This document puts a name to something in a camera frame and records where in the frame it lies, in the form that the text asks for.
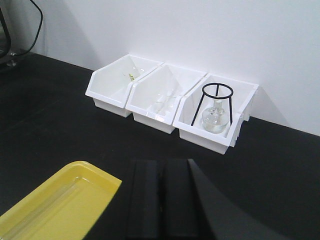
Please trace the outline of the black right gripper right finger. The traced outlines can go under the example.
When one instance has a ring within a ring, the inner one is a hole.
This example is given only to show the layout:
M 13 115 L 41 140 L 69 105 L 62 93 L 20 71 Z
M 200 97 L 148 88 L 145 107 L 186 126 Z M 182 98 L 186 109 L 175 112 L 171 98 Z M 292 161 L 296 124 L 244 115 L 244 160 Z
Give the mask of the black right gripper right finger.
M 162 175 L 166 240 L 285 240 L 225 197 L 193 159 L 169 159 Z

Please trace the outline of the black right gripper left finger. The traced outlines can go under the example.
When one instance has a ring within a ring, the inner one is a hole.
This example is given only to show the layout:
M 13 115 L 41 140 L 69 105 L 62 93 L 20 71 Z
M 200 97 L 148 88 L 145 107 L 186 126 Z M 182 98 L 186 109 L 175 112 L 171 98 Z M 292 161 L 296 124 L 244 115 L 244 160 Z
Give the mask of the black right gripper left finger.
M 165 238 L 163 173 L 163 166 L 155 160 L 136 160 L 126 225 L 127 240 Z

